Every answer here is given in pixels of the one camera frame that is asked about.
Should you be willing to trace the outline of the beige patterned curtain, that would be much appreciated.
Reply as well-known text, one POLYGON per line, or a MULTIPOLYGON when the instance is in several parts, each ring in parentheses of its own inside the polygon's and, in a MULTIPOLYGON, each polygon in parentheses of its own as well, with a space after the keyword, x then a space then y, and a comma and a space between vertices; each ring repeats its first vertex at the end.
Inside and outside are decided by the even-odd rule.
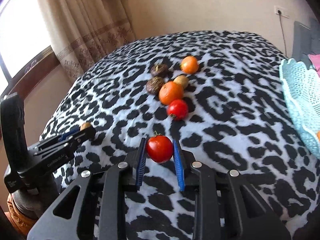
POLYGON ((135 40, 121 0, 38 0, 50 46, 74 82, 100 59, 135 40))

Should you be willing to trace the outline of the tan kiwi fruit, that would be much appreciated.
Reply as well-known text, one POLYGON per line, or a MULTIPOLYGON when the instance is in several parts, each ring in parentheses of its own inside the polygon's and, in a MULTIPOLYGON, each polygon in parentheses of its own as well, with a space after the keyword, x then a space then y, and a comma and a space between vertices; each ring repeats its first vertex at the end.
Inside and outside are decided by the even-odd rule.
POLYGON ((90 122, 85 122, 80 126, 80 130, 82 131, 82 130, 84 130, 84 129, 88 128, 88 127, 91 127, 91 126, 92 125, 91 125, 90 122))

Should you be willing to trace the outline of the leopard print blanket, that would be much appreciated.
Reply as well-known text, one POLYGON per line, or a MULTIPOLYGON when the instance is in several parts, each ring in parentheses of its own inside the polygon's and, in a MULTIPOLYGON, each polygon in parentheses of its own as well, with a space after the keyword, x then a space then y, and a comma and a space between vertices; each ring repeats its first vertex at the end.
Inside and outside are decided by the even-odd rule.
POLYGON ((137 40, 72 85, 38 142, 1 101, 7 239, 319 239, 319 85, 263 37, 137 40))

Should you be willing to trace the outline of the red tomato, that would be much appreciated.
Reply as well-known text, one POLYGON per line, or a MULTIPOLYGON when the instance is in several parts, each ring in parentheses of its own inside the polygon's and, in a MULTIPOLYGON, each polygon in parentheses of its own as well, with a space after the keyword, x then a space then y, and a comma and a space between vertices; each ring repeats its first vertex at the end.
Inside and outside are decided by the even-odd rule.
POLYGON ((167 108, 167 115, 175 121, 183 120, 189 113, 187 103, 182 99, 177 99, 171 102, 167 108))
POLYGON ((154 131, 154 135, 148 139, 146 150, 154 162, 161 164, 172 158, 174 147, 168 137, 154 131))

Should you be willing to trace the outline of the white wall socket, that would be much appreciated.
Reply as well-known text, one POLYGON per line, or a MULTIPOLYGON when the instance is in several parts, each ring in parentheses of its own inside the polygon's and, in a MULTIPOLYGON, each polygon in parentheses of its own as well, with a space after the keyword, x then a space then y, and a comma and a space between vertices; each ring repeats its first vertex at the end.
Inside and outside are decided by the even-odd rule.
POLYGON ((289 11, 286 8, 280 7, 278 5, 274 6, 274 13, 284 18, 290 18, 289 11))

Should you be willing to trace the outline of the grey sofa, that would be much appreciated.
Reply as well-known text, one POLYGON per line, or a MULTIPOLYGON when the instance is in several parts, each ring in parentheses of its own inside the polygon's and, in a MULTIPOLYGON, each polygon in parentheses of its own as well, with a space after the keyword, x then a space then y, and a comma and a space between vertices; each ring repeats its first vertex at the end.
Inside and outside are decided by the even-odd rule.
POLYGON ((307 68, 312 66, 309 55, 319 54, 319 22, 310 18, 310 26, 295 21, 293 29, 292 58, 302 61, 307 68))

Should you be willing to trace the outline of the small orange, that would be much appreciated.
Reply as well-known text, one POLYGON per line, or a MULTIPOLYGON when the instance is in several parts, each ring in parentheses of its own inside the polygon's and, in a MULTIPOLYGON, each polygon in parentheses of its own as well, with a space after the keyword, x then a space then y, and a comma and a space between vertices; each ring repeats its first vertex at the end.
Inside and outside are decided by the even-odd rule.
POLYGON ((181 85, 169 81, 165 83, 158 94, 159 100, 163 105, 169 105, 174 100, 182 99, 184 96, 184 89, 181 85))
POLYGON ((195 74, 199 70, 199 63, 194 56, 186 56, 181 64, 180 68, 184 73, 195 74))

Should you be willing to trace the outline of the light blue lattice basket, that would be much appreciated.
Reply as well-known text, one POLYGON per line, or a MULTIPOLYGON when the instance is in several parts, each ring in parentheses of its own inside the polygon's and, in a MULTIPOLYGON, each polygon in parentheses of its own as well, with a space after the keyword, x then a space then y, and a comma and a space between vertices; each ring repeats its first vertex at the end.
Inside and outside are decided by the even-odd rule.
POLYGON ((295 130, 309 152, 319 158, 319 76, 304 62, 283 59, 279 78, 295 130))

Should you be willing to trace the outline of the pink quilt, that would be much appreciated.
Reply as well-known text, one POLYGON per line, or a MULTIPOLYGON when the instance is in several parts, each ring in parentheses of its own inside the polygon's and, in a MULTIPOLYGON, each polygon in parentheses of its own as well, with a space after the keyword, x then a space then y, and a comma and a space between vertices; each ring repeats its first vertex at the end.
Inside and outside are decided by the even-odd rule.
POLYGON ((318 76, 320 76, 320 55, 309 54, 308 57, 312 63, 313 69, 317 72, 318 76))

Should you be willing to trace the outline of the dark brown passion fruit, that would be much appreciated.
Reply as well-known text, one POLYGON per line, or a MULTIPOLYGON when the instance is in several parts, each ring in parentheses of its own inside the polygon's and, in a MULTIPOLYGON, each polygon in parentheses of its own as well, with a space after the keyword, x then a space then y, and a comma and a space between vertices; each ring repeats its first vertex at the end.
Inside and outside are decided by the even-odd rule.
POLYGON ((158 95, 164 84, 165 82, 162 77, 154 76, 146 83, 146 91, 149 94, 158 95))
POLYGON ((151 70, 150 73, 153 77, 159 76, 159 77, 166 77, 169 71, 169 67, 166 64, 160 63, 155 64, 151 70))

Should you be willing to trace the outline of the yellow-green kiwi fruit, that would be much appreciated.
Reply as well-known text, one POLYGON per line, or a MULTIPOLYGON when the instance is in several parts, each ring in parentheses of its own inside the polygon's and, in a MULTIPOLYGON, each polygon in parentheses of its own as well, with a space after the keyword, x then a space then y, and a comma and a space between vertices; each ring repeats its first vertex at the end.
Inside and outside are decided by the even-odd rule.
POLYGON ((174 83, 181 85, 183 89, 186 89, 189 85, 189 79, 185 75, 179 75, 173 80, 174 83))

